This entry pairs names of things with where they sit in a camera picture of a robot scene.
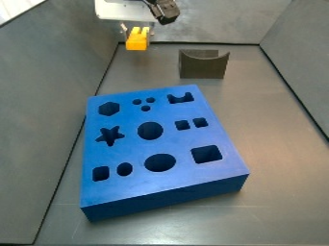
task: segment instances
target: gray table surface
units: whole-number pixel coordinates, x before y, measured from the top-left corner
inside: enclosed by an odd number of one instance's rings
[[[180,80],[179,49],[231,52],[223,80]],[[250,168],[240,192],[91,224],[83,134],[36,244],[327,244],[327,142],[258,46],[120,45],[100,94],[196,84]]]

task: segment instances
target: rectangular hole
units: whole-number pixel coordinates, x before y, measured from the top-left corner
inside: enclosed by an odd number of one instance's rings
[[[187,120],[175,121],[175,125],[179,131],[190,129]]]
[[[215,145],[191,149],[191,155],[195,163],[206,163],[215,160],[222,160],[222,155]]]
[[[195,118],[195,119],[192,119],[192,122],[194,122],[194,125],[196,128],[208,126],[208,122],[204,118]]]
[[[92,170],[92,181],[105,181],[109,177],[109,168],[108,166],[95,167]]]

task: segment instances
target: gray wall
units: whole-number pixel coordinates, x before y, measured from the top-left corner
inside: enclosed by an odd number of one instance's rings
[[[0,47],[0,243],[32,243],[116,41],[92,0],[55,0],[0,29]]]
[[[260,47],[329,138],[329,1],[294,0]]]
[[[174,25],[155,27],[155,41],[259,44],[290,0],[178,0]]]

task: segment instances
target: arch-shaped hole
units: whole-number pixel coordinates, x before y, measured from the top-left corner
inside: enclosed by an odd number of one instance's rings
[[[119,176],[128,176],[132,172],[132,165],[131,163],[125,162],[125,163],[121,163],[117,168],[116,168],[116,173]]]
[[[156,154],[147,158],[144,166],[151,172],[164,172],[176,164],[176,159],[168,154]]]
[[[190,92],[187,92],[183,97],[176,97],[172,94],[167,95],[170,104],[180,104],[180,103],[187,103],[187,102],[192,102],[194,98]]]
[[[139,126],[139,137],[144,140],[155,140],[163,134],[163,128],[156,122],[147,122]]]

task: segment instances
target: oval hole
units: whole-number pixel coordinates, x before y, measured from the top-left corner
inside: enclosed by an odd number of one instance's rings
[[[119,166],[117,166],[117,169],[116,169],[116,173],[119,176],[128,176],[132,172],[132,165],[131,163],[121,163]]]
[[[156,154],[145,160],[144,166],[151,172],[164,172],[176,164],[176,159],[168,154]]]

